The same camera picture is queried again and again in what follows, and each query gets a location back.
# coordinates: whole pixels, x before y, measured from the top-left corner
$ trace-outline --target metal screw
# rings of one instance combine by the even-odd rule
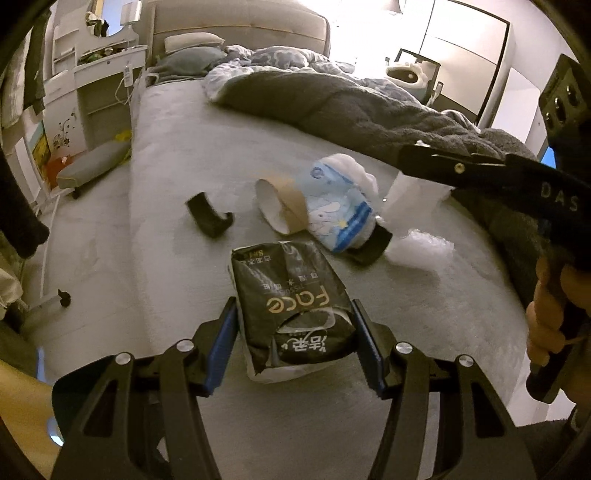
[[[398,351],[398,353],[408,355],[410,352],[413,351],[413,346],[407,342],[400,342],[396,344],[396,350]]]
[[[127,352],[120,353],[115,357],[115,362],[119,365],[127,365],[131,362],[131,355]]]
[[[552,115],[550,115],[550,112],[546,112],[546,124],[548,125],[548,127],[550,129],[554,128],[554,120],[552,120]]]
[[[474,359],[470,355],[462,355],[459,359],[460,365],[466,368],[470,368],[474,365]]]
[[[558,121],[563,124],[566,122],[566,110],[564,108],[564,102],[562,98],[556,97],[554,99],[554,110],[556,111],[556,117],[558,117]]]
[[[195,348],[195,345],[193,345],[191,340],[181,340],[177,343],[177,350],[179,352],[190,352],[193,348]]]

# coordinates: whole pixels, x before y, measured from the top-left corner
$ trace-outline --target pillow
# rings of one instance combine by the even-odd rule
[[[207,72],[226,58],[226,53],[214,47],[189,47],[164,57],[149,74],[155,84],[205,77]]]
[[[208,32],[191,32],[172,35],[164,39],[164,51],[170,55],[188,47],[215,47],[224,43],[224,39]]]

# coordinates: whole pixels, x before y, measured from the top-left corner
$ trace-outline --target plastic bag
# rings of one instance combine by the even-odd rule
[[[313,242],[238,248],[231,269],[252,380],[297,378],[354,350],[349,296]]]
[[[386,259],[405,267],[441,273],[453,259],[454,244],[416,229],[428,220],[452,188],[398,173],[384,199],[381,222],[392,238]]]

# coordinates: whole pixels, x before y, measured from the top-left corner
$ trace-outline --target hand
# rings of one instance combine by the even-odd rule
[[[548,291],[550,266],[545,258],[536,265],[538,285],[534,301],[527,307],[526,317],[530,326],[527,354],[532,363],[545,366],[550,352],[559,353],[566,344],[560,326],[564,320],[564,307]],[[566,266],[560,276],[560,284],[567,298],[577,307],[591,314],[591,273],[578,272]],[[586,342],[581,358],[562,389],[570,401],[575,402],[585,414],[591,411],[591,342]]]

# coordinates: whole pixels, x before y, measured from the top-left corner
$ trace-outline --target gray mattress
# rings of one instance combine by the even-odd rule
[[[218,317],[234,294],[227,272],[232,248],[284,239],[255,204],[256,179],[295,173],[338,152],[375,175],[382,194],[397,174],[292,127],[208,104],[200,83],[151,87],[134,111],[131,241],[155,353]],[[219,212],[234,212],[233,227],[220,239],[204,236],[185,207],[201,191]],[[416,227],[455,243],[453,263],[441,276],[385,260],[360,269],[326,255],[374,321],[427,355],[473,355],[507,402],[527,326],[500,257],[488,234],[452,200]],[[354,355],[321,372],[264,385],[246,376],[240,342],[222,386],[199,403],[222,477],[239,480],[366,478],[389,408],[367,388]],[[433,457],[433,444],[426,452]]]

